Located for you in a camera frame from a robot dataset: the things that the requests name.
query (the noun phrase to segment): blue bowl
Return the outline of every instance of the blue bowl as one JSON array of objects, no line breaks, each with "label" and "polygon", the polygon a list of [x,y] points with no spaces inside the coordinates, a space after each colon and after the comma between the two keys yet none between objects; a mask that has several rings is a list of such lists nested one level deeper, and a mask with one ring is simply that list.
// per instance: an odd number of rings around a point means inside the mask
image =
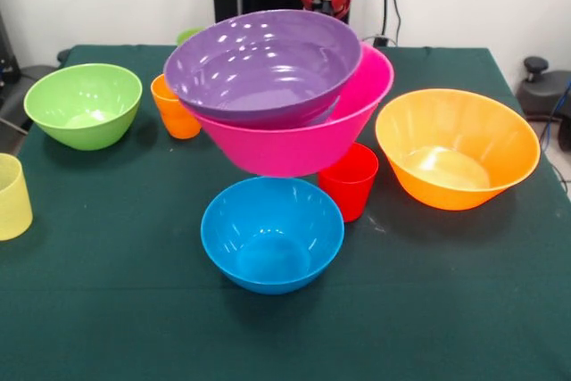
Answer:
[{"label": "blue bowl", "polygon": [[204,250],[237,285],[287,294],[314,280],[343,243],[333,200],[297,178],[250,178],[222,191],[203,216]]}]

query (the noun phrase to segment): orange bowl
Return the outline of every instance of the orange bowl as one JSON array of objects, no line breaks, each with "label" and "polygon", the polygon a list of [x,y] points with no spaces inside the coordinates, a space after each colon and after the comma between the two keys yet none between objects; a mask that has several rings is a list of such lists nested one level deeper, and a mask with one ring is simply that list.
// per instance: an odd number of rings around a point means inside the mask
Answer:
[{"label": "orange bowl", "polygon": [[395,98],[378,114],[376,134],[402,187],[444,210],[471,209],[525,180],[541,153],[517,112],[456,89]]}]

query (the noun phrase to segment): lime green bowl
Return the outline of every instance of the lime green bowl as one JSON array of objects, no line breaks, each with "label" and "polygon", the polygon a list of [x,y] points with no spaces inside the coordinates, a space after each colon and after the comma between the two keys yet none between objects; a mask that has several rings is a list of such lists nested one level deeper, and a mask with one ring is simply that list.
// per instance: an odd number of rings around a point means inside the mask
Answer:
[{"label": "lime green bowl", "polygon": [[81,64],[40,79],[24,99],[45,133],[80,151],[116,143],[137,114],[143,86],[135,73],[112,64]]}]

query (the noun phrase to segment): pink bowl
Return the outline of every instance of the pink bowl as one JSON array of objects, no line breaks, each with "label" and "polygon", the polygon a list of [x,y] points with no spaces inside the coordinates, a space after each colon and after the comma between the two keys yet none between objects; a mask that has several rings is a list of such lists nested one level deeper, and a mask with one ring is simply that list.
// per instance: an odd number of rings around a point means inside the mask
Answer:
[{"label": "pink bowl", "polygon": [[316,173],[347,153],[393,84],[393,66],[376,49],[362,45],[358,69],[324,123],[268,130],[218,123],[194,112],[204,130],[240,169],[260,176],[291,178]]}]

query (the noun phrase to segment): table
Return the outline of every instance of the table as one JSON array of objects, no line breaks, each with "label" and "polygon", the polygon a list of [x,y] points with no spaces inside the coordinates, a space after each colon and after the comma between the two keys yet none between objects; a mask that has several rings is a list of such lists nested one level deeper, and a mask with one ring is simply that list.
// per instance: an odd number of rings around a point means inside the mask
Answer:
[{"label": "table", "polygon": [[[118,144],[74,151],[33,128],[35,214],[0,244],[3,380],[556,380],[571,377],[571,205],[546,159],[472,211],[401,190],[381,159],[338,257],[293,294],[237,288],[207,259],[209,201],[247,175],[204,134],[168,137],[149,92],[172,46],[76,46],[143,81]],[[387,49],[389,99],[423,87],[518,109],[484,49]]]}]

